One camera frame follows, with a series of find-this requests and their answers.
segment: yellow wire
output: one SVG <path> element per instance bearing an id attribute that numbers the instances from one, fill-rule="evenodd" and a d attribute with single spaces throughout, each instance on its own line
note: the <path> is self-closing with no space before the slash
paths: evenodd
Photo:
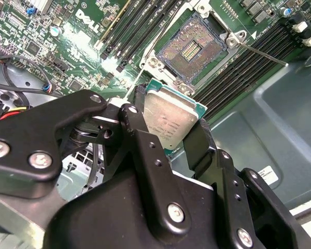
<path id="1" fill-rule="evenodd" d="M 9 109 L 10 112 L 13 112 L 13 111 L 16 111 L 16 110 L 26 110 L 26 106 Z"/>

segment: wire bundle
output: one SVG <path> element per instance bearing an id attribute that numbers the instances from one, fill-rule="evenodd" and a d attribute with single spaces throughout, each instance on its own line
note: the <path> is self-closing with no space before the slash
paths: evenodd
<path id="1" fill-rule="evenodd" d="M 18 113 L 24 112 L 26 110 L 28 110 L 29 107 L 28 106 L 22 106 L 22 107 L 17 107 L 17 108 L 13 108 L 13 109 L 9 109 L 9 111 L 5 112 L 1 117 L 0 120 L 4 120 L 5 118 L 8 118 L 10 116 L 14 116 Z"/>
<path id="2" fill-rule="evenodd" d="M 0 84 L 0 89 L 6 90 L 6 91 L 14 91 L 17 94 L 17 96 L 19 97 L 19 99 L 21 100 L 22 105 L 24 105 L 24 106 L 30 105 L 28 99 L 23 94 L 23 92 L 37 93 L 37 94 L 46 94 L 46 95 L 51 95 L 51 96 L 54 96 L 54 97 L 57 97 L 57 98 L 62 97 L 59 93 L 53 92 L 53 85 L 52 85 L 50 79 L 48 78 L 48 76 L 46 75 L 44 70 L 41 69 L 34 61 L 32 61 L 32 60 L 30 60 L 30 59 L 28 59 L 26 57 L 18 56 L 18 55 L 15 55 L 15 54 L 0 56 L 0 61 L 6 60 L 6 59 L 9 59 L 9 61 L 6 61 L 6 62 L 3 63 L 3 75 L 5 77 L 5 80 L 8 83 L 8 86 Z M 34 67 L 36 67 L 41 72 L 41 74 L 44 76 L 45 81 L 46 81 L 46 85 L 42 87 L 42 90 L 40 90 L 40 89 L 32 89 L 32 88 L 19 88 L 19 87 L 16 87 L 16 85 L 10 79 L 10 77 L 8 75 L 8 70 L 7 70 L 7 63 L 9 63 L 11 59 L 25 60 L 28 63 L 32 64 Z"/>

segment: red wire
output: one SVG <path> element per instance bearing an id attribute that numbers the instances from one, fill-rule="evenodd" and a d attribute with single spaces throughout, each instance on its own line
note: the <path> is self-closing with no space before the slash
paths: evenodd
<path id="1" fill-rule="evenodd" d="M 3 115 L 3 116 L 0 118 L 0 120 L 3 120 L 3 119 L 5 119 L 5 118 L 7 118 L 7 117 L 9 117 L 9 116 L 13 116 L 13 115 L 18 114 L 18 113 L 20 113 L 20 112 L 6 113 L 5 115 Z"/>

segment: motherboard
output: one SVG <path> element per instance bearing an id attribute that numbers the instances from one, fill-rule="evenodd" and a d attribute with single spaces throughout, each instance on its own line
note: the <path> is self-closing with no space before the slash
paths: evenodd
<path id="1" fill-rule="evenodd" d="M 207 120 L 309 47 L 311 0 L 0 0 L 0 56 L 56 92 L 123 98 L 155 78 Z"/>

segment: blue connector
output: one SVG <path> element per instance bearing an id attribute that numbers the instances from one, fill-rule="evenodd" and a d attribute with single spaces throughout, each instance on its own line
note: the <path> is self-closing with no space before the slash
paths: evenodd
<path id="1" fill-rule="evenodd" d="M 37 12 L 37 8 L 27 8 L 26 13 L 28 15 L 34 15 Z"/>

